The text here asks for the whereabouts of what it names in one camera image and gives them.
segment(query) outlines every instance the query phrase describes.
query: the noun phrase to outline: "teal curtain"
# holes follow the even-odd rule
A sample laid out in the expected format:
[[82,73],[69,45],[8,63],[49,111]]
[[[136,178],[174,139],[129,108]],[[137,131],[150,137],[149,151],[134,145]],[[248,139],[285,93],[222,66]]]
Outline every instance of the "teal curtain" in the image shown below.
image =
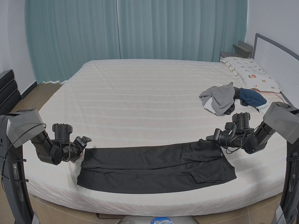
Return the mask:
[[218,62],[246,22],[247,0],[118,0],[121,58]]
[[85,62],[119,59],[117,0],[26,0],[35,77],[64,81]]

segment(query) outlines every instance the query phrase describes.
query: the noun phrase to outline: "white wall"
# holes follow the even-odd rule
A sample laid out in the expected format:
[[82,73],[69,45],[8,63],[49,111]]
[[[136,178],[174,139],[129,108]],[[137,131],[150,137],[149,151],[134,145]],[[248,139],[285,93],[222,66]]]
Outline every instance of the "white wall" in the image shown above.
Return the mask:
[[299,54],[299,0],[248,0],[245,42],[253,46],[256,33]]
[[0,0],[0,72],[13,69],[22,94],[35,81],[25,30],[25,0]]

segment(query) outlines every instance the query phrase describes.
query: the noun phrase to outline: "floral pillow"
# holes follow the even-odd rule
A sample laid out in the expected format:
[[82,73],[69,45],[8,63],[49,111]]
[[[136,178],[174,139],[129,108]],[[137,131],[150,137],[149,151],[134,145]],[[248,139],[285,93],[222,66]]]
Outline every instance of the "floral pillow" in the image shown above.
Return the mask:
[[252,58],[227,57],[220,60],[235,74],[245,89],[280,92],[280,87]]

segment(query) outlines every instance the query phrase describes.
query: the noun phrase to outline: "mattress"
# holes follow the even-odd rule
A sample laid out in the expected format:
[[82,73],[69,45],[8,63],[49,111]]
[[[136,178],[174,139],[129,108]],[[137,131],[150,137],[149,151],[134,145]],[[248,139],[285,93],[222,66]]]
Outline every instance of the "mattress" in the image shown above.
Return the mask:
[[[40,110],[51,139],[54,123],[73,126],[76,136],[92,139],[89,148],[135,147],[192,142],[224,129],[231,115],[217,117],[204,110],[199,94],[233,82],[223,64],[177,60],[90,61]],[[252,107],[250,126],[262,116]],[[263,151],[249,155],[239,150],[226,155],[237,178],[221,185],[164,194],[116,194],[78,186],[83,157],[58,166],[41,162],[34,146],[24,144],[28,191],[66,207],[106,214],[183,216],[234,210],[282,192],[286,167],[285,140],[277,133]]]

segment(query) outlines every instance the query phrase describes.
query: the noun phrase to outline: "round blue logo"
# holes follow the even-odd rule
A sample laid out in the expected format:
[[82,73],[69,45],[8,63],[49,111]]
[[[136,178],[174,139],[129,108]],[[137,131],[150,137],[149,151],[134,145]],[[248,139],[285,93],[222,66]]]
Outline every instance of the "round blue logo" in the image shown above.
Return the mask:
[[156,217],[150,224],[173,224],[167,217]]

